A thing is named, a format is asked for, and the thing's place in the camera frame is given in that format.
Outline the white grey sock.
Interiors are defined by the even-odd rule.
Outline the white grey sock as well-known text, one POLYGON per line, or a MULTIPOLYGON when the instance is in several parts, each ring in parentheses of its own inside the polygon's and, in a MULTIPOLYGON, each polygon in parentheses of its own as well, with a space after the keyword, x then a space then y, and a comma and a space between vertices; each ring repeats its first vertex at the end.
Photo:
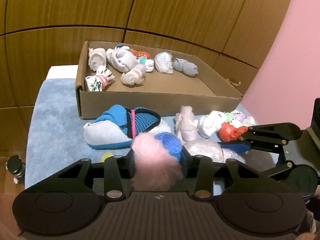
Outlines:
POLYGON ((100 66, 106 67, 106 50, 104 48, 88 48, 88 66, 96 72, 100 66))

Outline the brown cardboard box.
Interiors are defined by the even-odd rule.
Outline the brown cardboard box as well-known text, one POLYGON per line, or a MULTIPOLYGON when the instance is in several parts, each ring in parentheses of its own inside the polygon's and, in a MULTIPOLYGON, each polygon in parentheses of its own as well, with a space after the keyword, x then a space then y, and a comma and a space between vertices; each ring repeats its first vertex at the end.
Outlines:
POLYGON ((85 77, 93 74, 88 66, 89 48, 114 48, 115 42, 86 41, 80 53, 75 81, 76 101, 81 119, 95 119, 119 104, 129 108, 142 106, 161 116, 173 116, 181 106, 191 106, 196 115, 208 114, 212 110, 229 112, 242 101, 242 95, 218 72, 196 57, 180 51, 170 51, 173 58, 185 59, 197 65, 197 77, 188 77, 174 71, 162 74, 154 70, 146 74, 141 85, 127 87, 120 81, 121 73, 111 72, 114 80, 101 92, 90 92, 85 77))

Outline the white ribbed rolled sock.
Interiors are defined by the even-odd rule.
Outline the white ribbed rolled sock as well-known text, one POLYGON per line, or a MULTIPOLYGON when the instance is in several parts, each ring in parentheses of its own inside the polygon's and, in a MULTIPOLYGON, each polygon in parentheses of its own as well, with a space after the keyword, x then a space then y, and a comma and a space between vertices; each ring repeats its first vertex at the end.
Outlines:
POLYGON ((172 55, 166 51, 158 53, 155 58, 155 67, 158 72, 173 74, 172 55))

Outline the teal white rolled sock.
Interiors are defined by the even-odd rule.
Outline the teal white rolled sock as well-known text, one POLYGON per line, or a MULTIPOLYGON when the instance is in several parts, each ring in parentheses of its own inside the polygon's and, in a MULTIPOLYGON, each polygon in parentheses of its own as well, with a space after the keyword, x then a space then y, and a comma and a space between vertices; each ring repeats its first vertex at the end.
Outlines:
POLYGON ((144 64, 147 73, 151 73, 154 70, 155 62, 153 59, 148 59, 146 56, 141 56, 138 59, 140 64, 144 64))

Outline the pink fluffy pompom slipper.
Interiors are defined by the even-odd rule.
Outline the pink fluffy pompom slipper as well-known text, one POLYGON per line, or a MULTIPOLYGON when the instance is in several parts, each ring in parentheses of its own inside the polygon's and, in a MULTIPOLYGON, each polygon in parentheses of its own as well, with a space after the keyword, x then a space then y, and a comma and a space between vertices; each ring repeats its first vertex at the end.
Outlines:
POLYGON ((168 191, 183 178, 180 162, 152 133, 140 133, 131 146, 135 172, 131 184, 136 191, 168 191))

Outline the red green sock bundle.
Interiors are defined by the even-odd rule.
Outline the red green sock bundle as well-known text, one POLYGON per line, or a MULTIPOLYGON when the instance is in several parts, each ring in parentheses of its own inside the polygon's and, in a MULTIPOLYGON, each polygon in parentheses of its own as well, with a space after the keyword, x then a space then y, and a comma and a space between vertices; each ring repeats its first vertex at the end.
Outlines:
POLYGON ((137 51, 134 49, 130 49, 130 51, 137 59, 139 59, 140 57, 146 57, 146 59, 151 59, 151 55, 146 51, 137 51))

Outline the white green patterned sock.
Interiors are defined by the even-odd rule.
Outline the white green patterned sock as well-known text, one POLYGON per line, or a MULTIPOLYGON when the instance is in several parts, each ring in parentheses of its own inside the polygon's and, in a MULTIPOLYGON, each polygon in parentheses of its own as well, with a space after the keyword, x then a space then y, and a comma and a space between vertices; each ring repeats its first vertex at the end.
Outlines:
POLYGON ((100 65, 94 75, 85 77, 87 90, 102 92, 114 78, 115 76, 106 66, 100 65))

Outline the white mattress corner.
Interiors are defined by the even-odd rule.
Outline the white mattress corner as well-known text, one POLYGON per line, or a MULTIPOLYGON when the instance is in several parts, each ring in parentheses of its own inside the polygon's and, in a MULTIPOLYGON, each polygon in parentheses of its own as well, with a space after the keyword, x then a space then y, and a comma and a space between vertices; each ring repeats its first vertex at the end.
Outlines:
POLYGON ((49 79, 75 79, 78 65, 51 66, 46 76, 49 79))

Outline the white blue rolled sock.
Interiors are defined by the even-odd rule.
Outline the white blue rolled sock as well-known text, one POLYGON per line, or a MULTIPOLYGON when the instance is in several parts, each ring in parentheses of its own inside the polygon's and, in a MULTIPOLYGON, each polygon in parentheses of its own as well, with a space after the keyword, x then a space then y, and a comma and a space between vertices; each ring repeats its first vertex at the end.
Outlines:
POLYGON ((128 73, 138 64, 138 60, 129 49, 128 46, 116 46, 116 48, 109 48, 106 51, 108 63, 121 73, 128 73))

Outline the wooden wardrobe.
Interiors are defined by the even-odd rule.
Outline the wooden wardrobe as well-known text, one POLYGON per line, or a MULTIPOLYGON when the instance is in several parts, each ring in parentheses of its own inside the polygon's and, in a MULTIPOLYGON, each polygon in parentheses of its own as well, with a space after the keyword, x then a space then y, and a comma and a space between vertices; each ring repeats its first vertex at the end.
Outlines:
POLYGON ((193 54, 245 94, 291 0, 1 0, 1 156, 22 155, 39 88, 85 41, 193 54))

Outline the blue white mesh slipper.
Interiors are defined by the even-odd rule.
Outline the blue white mesh slipper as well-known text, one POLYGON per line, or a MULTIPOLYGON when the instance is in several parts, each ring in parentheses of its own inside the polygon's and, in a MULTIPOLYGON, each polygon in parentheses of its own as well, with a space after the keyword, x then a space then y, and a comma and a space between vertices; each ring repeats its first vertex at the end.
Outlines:
POLYGON ((93 123, 84 125, 84 139, 95 150, 121 149, 131 146, 132 140, 144 132, 170 132, 170 126, 160 115, 144 107, 129 109, 114 105, 93 123))

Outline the red orange sock bundle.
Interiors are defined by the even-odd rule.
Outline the red orange sock bundle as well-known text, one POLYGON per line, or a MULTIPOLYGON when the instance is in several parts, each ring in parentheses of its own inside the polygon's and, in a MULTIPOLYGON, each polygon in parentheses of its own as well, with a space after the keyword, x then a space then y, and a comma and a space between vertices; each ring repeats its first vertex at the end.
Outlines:
POLYGON ((230 141, 238 140, 247 131, 248 131, 248 128, 246 126, 241 126, 239 128, 236 128, 233 125, 227 122, 224 122, 221 125, 221 128, 218 132, 218 136, 222 142, 230 142, 230 141))

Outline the black bottle on floor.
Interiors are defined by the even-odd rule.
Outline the black bottle on floor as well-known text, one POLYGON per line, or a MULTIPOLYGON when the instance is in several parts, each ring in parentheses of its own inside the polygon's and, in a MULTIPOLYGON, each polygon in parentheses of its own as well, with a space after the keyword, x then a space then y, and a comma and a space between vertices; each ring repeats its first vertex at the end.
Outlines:
POLYGON ((15 184, 24 185, 25 163, 18 155, 11 156, 5 164, 5 168, 14 176, 15 184))

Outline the pale pink rolled sock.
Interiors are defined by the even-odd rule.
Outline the pale pink rolled sock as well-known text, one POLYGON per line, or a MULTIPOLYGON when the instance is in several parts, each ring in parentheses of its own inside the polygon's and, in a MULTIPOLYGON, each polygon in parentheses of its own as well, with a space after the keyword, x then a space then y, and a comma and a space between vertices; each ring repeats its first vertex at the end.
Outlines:
POLYGON ((126 86, 140 85, 145 80, 146 67, 144 64, 137 64, 129 72, 123 73, 120 77, 121 83, 126 86))

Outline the light blue blanket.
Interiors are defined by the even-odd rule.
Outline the light blue blanket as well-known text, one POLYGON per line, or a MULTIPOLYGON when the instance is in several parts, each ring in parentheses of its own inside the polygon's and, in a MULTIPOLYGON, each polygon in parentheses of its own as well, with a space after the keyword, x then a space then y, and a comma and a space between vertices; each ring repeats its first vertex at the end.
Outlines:
POLYGON ((75 79, 48 79, 39 90, 28 133, 25 187, 89 158, 98 163, 107 150, 94 150, 84 139, 75 79))

